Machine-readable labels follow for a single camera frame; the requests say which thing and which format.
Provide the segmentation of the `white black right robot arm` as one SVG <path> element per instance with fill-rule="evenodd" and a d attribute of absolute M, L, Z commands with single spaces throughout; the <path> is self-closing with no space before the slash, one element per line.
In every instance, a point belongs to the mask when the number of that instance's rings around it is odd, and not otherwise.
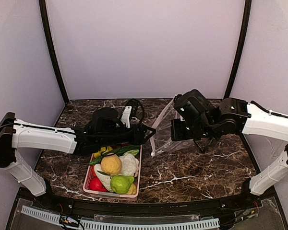
<path fill-rule="evenodd" d="M 178 94 L 173 101 L 180 118 L 171 121 L 172 141 L 244 134 L 287 142 L 273 163 L 244 182 L 243 193 L 260 196 L 288 175 L 288 115 L 236 98 L 225 98 L 215 107 L 198 90 Z"/>

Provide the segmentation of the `green toy cucumber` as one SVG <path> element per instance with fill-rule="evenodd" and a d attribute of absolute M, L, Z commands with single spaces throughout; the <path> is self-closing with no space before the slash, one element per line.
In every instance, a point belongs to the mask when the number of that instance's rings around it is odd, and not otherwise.
<path fill-rule="evenodd" d="M 133 150 L 133 149 L 141 150 L 141 146 L 129 145 L 129 146 L 123 146 L 123 147 L 119 147 L 119 148 L 113 149 L 112 151 L 109 151 L 107 153 L 102 154 L 101 157 L 98 157 L 96 159 L 93 157 L 91 159 L 90 163 L 89 163 L 89 166 L 93 166 L 93 165 L 101 163 L 101 161 L 102 161 L 102 159 L 104 157 L 111 156 L 111 155 L 114 155 L 114 154 L 116 154 L 118 157 L 120 157 L 120 156 L 123 156 L 123 154 L 125 152 L 127 152 L 129 150 Z"/>

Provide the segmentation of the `yellow toy cauliflower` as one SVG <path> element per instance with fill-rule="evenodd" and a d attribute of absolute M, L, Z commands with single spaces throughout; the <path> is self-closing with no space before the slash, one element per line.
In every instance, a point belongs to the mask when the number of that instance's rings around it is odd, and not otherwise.
<path fill-rule="evenodd" d="M 109 175 L 118 175 L 122 170 L 122 161 L 116 154 L 104 157 L 101 161 L 101 170 Z"/>

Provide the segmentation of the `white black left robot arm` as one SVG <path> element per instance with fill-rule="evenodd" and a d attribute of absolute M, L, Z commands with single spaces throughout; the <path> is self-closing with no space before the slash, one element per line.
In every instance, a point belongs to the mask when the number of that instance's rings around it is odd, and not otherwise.
<path fill-rule="evenodd" d="M 156 130 L 144 125 L 142 120 L 132 125 L 135 111 L 130 105 L 125 107 L 122 115 L 114 108 L 101 108 L 93 112 L 91 121 L 83 128 L 31 124 L 8 112 L 0 122 L 0 168 L 7 170 L 35 197 L 48 195 L 50 184 L 28 165 L 19 148 L 85 156 L 106 146 L 142 145 Z"/>

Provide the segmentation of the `clear dotted zip top bag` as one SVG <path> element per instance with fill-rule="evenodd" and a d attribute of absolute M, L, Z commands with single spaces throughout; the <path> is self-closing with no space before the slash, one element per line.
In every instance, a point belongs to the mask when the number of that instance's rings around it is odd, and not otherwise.
<path fill-rule="evenodd" d="M 181 149 L 187 149 L 194 145 L 193 140 L 172 141 L 171 140 L 171 121 L 178 118 L 179 113 L 174 109 L 174 99 L 172 99 L 161 111 L 152 125 L 156 133 L 150 138 L 151 157 L 162 153 L 175 152 Z"/>

